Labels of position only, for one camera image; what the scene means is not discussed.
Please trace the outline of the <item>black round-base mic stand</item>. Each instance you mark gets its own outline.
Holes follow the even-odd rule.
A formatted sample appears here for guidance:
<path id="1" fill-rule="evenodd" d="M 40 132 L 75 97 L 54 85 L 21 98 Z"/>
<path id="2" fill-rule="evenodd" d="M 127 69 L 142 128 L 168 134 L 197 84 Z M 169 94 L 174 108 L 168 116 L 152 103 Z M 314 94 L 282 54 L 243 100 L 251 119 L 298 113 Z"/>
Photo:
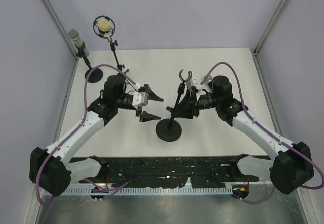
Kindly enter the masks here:
<path id="1" fill-rule="evenodd" d="M 182 134 L 181 125 L 177 121 L 175 121 L 173 111 L 177 109 L 180 102 L 180 98 L 184 94 L 185 84 L 192 79 L 192 71 L 188 71 L 188 77 L 186 79 L 182 77 L 182 72 L 183 70 L 181 70 L 178 74 L 178 77 L 181 80 L 181 82 L 177 89 L 177 98 L 174 107 L 167 108 L 167 110 L 170 112 L 170 118 L 160 120 L 156 125 L 155 129 L 157 136 L 165 142 L 174 142 L 177 139 L 179 139 Z"/>

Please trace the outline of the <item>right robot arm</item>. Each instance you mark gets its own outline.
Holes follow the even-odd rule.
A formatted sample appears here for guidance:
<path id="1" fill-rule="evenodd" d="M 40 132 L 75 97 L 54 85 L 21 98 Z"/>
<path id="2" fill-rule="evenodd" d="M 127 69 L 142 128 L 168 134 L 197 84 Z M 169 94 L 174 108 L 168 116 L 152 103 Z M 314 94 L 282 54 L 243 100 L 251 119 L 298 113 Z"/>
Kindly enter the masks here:
<path id="1" fill-rule="evenodd" d="M 314 177 L 309 147 L 294 143 L 258 121 L 232 93 L 232 84 L 226 76 L 209 78 L 206 91 L 191 81 L 184 98 L 176 108 L 167 107 L 175 118 L 193 119 L 200 110 L 214 108 L 218 117 L 241 131 L 269 156 L 269 159 L 242 154 L 229 168 L 232 179 L 239 181 L 246 175 L 270 180 L 284 194 L 289 194 Z"/>

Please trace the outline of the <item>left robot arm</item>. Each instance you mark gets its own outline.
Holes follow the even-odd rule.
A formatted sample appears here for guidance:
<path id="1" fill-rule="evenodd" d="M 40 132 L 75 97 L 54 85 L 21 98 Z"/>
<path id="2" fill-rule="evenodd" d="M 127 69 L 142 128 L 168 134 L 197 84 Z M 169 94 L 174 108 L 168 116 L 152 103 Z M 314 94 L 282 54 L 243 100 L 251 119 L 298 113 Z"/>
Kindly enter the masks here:
<path id="1" fill-rule="evenodd" d="M 87 108 L 79 123 L 62 138 L 46 149 L 35 148 L 30 157 L 30 180 L 57 197 L 71 183 L 93 178 L 104 182 L 108 178 L 107 162 L 90 156 L 85 160 L 71 162 L 76 152 L 98 131 L 105 127 L 119 109 L 134 110 L 140 122 L 158 120 L 159 117 L 142 108 L 150 100 L 162 102 L 149 85 L 136 85 L 132 94 L 126 93 L 127 79 L 121 74 L 108 77 L 100 96 Z"/>

